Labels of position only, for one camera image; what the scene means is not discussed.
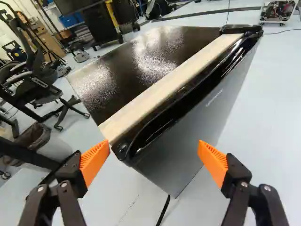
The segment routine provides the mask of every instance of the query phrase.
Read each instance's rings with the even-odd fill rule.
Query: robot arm
[[[230,199],[222,226],[243,226],[251,207],[257,226],[288,226],[279,194],[270,185],[250,184],[252,174],[234,155],[225,155],[204,141],[199,141],[198,155],[223,195]]]

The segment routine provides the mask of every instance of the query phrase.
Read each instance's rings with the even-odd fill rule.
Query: wall
[[[47,25],[46,28],[48,29],[48,31],[50,33],[54,32],[54,29],[51,26],[51,24],[49,23],[49,21],[46,19],[46,17],[43,14],[42,14],[43,16],[40,15],[40,13],[35,8],[33,3],[31,2],[31,0],[2,0],[2,1],[10,4],[14,10],[22,11],[23,13],[26,14],[26,16],[28,18],[30,18],[30,17],[38,18],[40,21],[42,21],[42,23]],[[9,8],[7,6],[5,6],[4,4],[0,4],[0,9],[5,9],[9,14],[12,14],[11,11],[9,10]],[[57,12],[55,12],[53,10],[50,10],[48,12],[50,18],[53,20],[56,27],[59,30],[61,30],[64,27],[59,22],[57,13],[58,13],[58,10],[57,10]],[[16,40],[22,47],[22,44],[21,44],[19,38],[11,31],[11,29],[4,22],[0,21],[0,58],[9,59],[5,50],[3,50],[1,48],[1,46],[5,45],[13,40]]]

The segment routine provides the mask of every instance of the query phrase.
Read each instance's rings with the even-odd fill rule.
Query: refrigerator door
[[[112,147],[117,157],[177,197],[203,166],[197,156],[198,141],[217,144],[257,45],[257,39],[239,40],[187,84],[189,91],[146,123],[133,140],[135,129],[124,135]],[[198,81],[204,74],[205,79]]]

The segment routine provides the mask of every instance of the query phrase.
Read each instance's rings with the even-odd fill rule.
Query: fridge top surface
[[[219,27],[159,27],[68,76],[100,125],[219,37]]]

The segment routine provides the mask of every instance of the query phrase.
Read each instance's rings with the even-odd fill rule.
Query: gray metal panel
[[[171,196],[181,193],[203,166],[198,141],[217,144],[256,47],[197,106],[146,147],[148,154],[134,167],[137,171]]]

